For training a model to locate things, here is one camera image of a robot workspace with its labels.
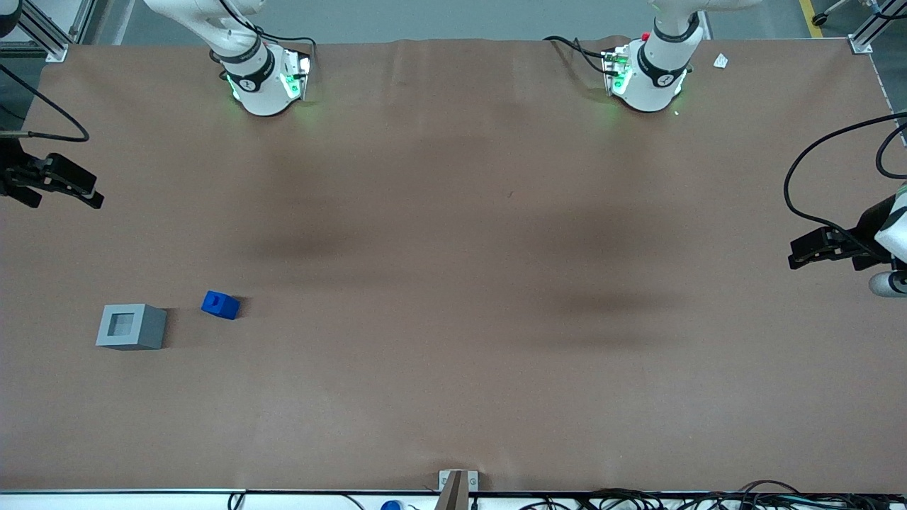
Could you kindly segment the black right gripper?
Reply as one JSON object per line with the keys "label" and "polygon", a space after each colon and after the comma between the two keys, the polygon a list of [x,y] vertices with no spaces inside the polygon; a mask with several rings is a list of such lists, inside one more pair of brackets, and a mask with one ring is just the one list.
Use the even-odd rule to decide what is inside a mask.
{"label": "black right gripper", "polygon": [[48,154],[41,159],[27,154],[19,139],[1,140],[1,195],[29,208],[40,206],[42,195],[33,190],[48,177],[49,193],[59,193],[80,200],[95,210],[103,206],[104,196],[96,190],[97,177],[61,154]]}

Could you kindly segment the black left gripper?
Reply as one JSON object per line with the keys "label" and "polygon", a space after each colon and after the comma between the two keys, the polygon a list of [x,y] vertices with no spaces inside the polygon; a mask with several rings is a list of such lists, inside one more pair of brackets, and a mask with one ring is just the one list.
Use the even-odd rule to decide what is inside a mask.
{"label": "black left gripper", "polygon": [[830,227],[820,227],[791,242],[789,267],[798,270],[819,261],[852,259],[855,271],[882,264],[898,271],[898,195],[891,195],[862,213],[850,232],[865,248]]}

